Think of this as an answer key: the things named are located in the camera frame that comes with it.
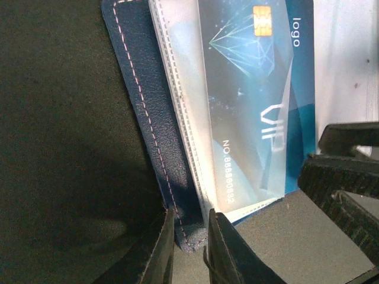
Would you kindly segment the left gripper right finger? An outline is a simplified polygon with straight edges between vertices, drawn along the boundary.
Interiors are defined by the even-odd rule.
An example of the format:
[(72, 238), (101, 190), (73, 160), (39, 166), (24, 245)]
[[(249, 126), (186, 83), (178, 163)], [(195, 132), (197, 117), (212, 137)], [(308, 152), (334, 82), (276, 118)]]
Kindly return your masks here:
[(221, 212), (210, 210), (207, 267), (210, 283), (284, 283)]

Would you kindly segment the blue card holder wallet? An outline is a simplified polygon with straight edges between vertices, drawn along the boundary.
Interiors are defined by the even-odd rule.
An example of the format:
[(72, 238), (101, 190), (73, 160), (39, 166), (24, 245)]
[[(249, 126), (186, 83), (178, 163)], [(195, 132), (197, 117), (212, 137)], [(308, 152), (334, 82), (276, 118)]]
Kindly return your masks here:
[[(174, 211), (176, 242), (188, 253), (206, 244), (209, 211), (221, 212), (199, 2), (102, 3), (164, 204)], [(378, 2), (312, 2), (316, 144), (310, 153), (316, 153), (327, 125), (378, 120)], [(239, 222), (277, 200), (225, 215)]]

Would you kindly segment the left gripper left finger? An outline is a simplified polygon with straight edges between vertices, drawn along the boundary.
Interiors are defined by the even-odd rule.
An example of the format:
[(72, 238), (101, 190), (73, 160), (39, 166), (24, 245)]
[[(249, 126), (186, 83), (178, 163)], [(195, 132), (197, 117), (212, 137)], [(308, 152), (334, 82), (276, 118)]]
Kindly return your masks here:
[(94, 283), (171, 283), (174, 244), (174, 211), (170, 208)]

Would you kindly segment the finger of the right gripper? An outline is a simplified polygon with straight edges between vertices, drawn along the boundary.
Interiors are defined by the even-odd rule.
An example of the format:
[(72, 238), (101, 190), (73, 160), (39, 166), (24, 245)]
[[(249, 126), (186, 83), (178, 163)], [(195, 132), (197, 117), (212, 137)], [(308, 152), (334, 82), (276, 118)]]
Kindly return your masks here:
[(378, 218), (350, 194), (378, 199), (378, 161), (309, 154), (298, 187), (367, 257), (378, 257)]
[(323, 154), (353, 154), (356, 146), (378, 147), (378, 121), (329, 124), (318, 146)]

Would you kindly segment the single blue vip card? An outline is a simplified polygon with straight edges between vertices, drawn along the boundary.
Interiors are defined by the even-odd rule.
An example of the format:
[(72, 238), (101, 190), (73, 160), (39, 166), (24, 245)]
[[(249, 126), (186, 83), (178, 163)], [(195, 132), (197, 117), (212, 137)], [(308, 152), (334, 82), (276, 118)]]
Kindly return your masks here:
[(296, 189), (315, 150), (312, 1), (200, 1), (217, 209)]

